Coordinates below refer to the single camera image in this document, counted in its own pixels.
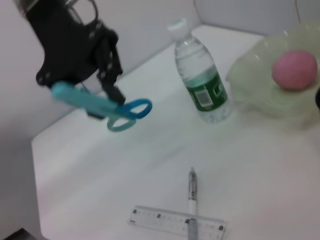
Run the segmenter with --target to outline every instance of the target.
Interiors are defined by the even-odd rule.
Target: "scissors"
[[[85,109],[89,114],[109,118],[107,128],[112,132],[122,132],[133,127],[137,119],[143,119],[151,112],[153,107],[148,99],[138,99],[121,106],[108,98],[94,95],[83,88],[75,88],[64,81],[55,83],[51,88],[51,94],[54,99]],[[142,111],[132,112],[134,108],[143,105],[145,105],[145,108]],[[115,126],[120,119],[127,120],[127,122]]]

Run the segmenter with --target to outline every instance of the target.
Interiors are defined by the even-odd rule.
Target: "white bottle cap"
[[[174,41],[182,40],[190,34],[187,20],[184,18],[174,21],[167,27],[167,29]]]

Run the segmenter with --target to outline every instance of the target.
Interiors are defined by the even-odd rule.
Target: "water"
[[[208,49],[191,34],[175,43],[175,62],[200,116],[218,123],[231,113],[231,101]]]

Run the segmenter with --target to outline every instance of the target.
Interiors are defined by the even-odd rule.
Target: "ruler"
[[[133,226],[188,237],[190,219],[196,219],[197,221],[198,240],[223,239],[226,231],[225,221],[176,211],[136,206],[131,212],[128,223]]]

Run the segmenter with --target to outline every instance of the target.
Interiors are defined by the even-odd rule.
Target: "white table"
[[[222,78],[262,37],[194,30]],[[152,113],[111,133],[76,110],[32,143],[42,234],[51,240],[182,240],[132,227],[135,205],[185,212],[188,172],[199,180],[200,215],[228,222],[225,240],[320,237],[320,128],[235,110],[224,122],[198,116],[176,71],[173,46],[119,82],[128,100]]]

